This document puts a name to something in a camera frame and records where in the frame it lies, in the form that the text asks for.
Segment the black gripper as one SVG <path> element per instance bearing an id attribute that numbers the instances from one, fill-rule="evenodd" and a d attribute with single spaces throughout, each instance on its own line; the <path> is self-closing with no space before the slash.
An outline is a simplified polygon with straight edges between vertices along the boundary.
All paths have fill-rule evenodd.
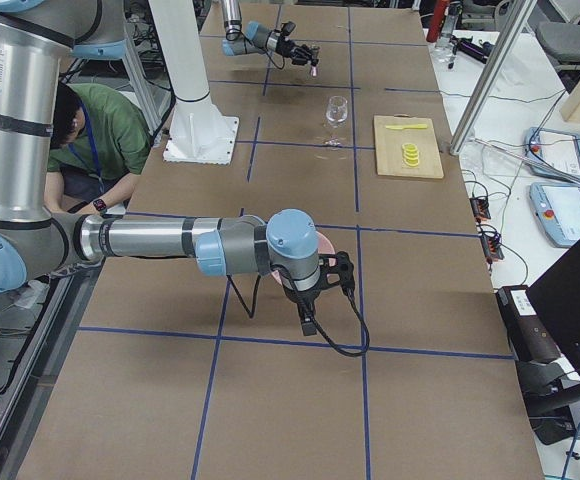
<path id="1" fill-rule="evenodd" d="M 297 45 L 287 36 L 280 35 L 277 39 L 275 52 L 285 59 L 290 59 L 293 65 L 316 67 L 319 59 L 320 47 L 318 45 Z"/>
<path id="2" fill-rule="evenodd" d="M 317 289 L 306 291 L 294 291 L 290 288 L 283 288 L 286 297 L 292 301 L 298 310 L 300 325 L 304 336 L 313 336 L 317 334 L 315 323 L 315 300 L 320 295 Z"/>

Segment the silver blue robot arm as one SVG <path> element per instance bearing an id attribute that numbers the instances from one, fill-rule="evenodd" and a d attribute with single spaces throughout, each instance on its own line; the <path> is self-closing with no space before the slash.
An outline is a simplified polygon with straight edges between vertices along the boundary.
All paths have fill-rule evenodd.
<path id="1" fill-rule="evenodd" d="M 119 1 L 0 1 L 0 293 L 78 262 L 105 257 L 193 258 L 211 276 L 278 272 L 307 335 L 326 265 L 309 215 L 262 220 L 53 213 L 43 204 L 62 57 L 121 57 Z"/>
<path id="2" fill-rule="evenodd" d="M 271 57 L 276 54 L 284 60 L 290 60 L 293 65 L 308 65 L 311 75 L 317 75 L 320 48 L 316 45 L 299 45 L 290 39 L 296 28 L 294 22 L 282 23 L 276 29 L 256 21 L 244 25 L 238 1 L 223 0 L 220 4 L 225 30 L 222 48 L 226 56 L 261 54 Z"/>

